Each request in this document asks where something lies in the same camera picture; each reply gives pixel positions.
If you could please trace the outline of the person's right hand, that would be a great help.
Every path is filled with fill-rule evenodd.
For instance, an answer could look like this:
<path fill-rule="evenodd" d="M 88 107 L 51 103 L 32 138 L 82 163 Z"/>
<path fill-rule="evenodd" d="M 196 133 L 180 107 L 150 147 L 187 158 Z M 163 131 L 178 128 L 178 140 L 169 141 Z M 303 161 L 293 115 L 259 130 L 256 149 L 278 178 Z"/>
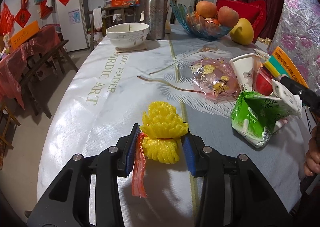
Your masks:
<path fill-rule="evenodd" d="M 315 126 L 312 130 L 311 138 L 308 143 L 309 150 L 305 155 L 304 173 L 309 177 L 313 176 L 314 174 L 319 174 L 320 171 L 320 153 L 316 143 L 317 132 L 318 125 Z"/>

